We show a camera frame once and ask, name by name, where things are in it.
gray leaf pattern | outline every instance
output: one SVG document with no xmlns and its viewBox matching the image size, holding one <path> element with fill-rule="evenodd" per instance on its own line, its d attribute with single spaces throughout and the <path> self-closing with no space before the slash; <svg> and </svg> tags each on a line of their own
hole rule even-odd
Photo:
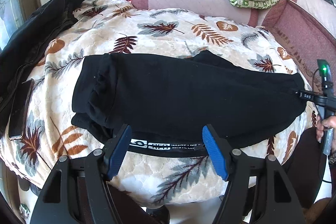
<svg viewBox="0 0 336 224">
<path fill-rule="evenodd" d="M 55 62 L 47 62 L 45 65 L 45 74 L 50 74 L 52 77 L 59 79 L 60 76 L 69 70 L 71 67 L 77 67 L 84 58 L 84 50 L 81 49 L 80 52 L 74 52 L 68 56 L 67 60 L 61 60 L 58 64 Z"/>
<path fill-rule="evenodd" d="M 85 33 L 91 29 L 84 29 L 84 28 L 79 28 L 77 30 L 72 31 L 73 33 Z"/>
<path fill-rule="evenodd" d="M 155 204 L 170 202 L 176 193 L 198 183 L 200 175 L 206 177 L 208 173 L 209 156 L 180 158 L 179 161 L 180 164 L 172 168 L 174 173 L 165 177 L 165 182 L 158 186 L 158 193 L 153 196 Z"/>
<path fill-rule="evenodd" d="M 44 76 L 35 81 L 33 91 L 35 91 L 39 86 L 43 85 L 43 83 L 44 83 Z"/>
<path fill-rule="evenodd" d="M 162 14 L 165 14 L 165 13 L 177 15 L 177 14 L 179 14 L 181 12 L 188 12 L 188 10 L 185 10 L 185 9 L 161 10 L 161 11 L 158 11 L 158 12 L 156 12 L 154 14 L 151 14 L 150 17 L 156 18 L 156 16 L 162 15 Z"/>
<path fill-rule="evenodd" d="M 249 42 L 253 42 L 253 41 L 256 41 L 259 37 L 259 33 L 256 33 L 256 32 L 253 32 L 253 33 L 244 33 L 240 40 L 241 40 L 241 43 L 246 46 L 247 43 Z"/>
<path fill-rule="evenodd" d="M 172 31 L 184 34 L 184 32 L 176 29 L 178 26 L 179 23 L 177 21 L 166 22 L 164 20 L 159 20 L 155 23 L 138 24 L 138 28 L 143 29 L 143 31 L 138 34 L 151 34 L 153 37 L 164 37 Z"/>
<path fill-rule="evenodd" d="M 257 68 L 259 71 L 262 72 L 274 73 L 275 72 L 274 66 L 281 67 L 281 65 L 274 65 L 271 57 L 268 54 L 266 54 L 264 57 L 257 54 L 257 59 L 250 59 L 248 61 L 253 67 Z"/>
</svg>

black cable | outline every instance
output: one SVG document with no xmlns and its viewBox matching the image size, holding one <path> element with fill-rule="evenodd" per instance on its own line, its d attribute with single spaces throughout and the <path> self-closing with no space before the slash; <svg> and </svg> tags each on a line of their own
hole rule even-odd
<svg viewBox="0 0 336 224">
<path fill-rule="evenodd" d="M 316 73 L 318 72 L 318 70 L 319 69 L 316 69 L 316 71 L 313 73 L 313 79 L 312 79 L 312 83 L 311 83 L 311 88 L 312 88 L 312 90 L 313 90 L 313 92 L 314 92 L 314 80 L 315 80 L 315 75 L 316 75 Z"/>
<path fill-rule="evenodd" d="M 316 71 L 314 71 L 314 73 L 313 73 L 313 77 L 312 77 L 311 88 L 313 89 L 313 91 L 314 91 L 314 83 L 315 83 L 314 80 L 315 80 L 315 75 L 316 75 L 316 73 L 318 72 L 318 70 L 319 70 L 319 69 L 316 69 Z M 331 181 L 324 180 L 324 179 L 320 176 L 320 173 L 319 173 L 319 177 L 320 177 L 320 180 L 322 180 L 323 182 L 325 182 L 325 183 L 331 183 L 331 184 L 332 184 Z"/>
</svg>

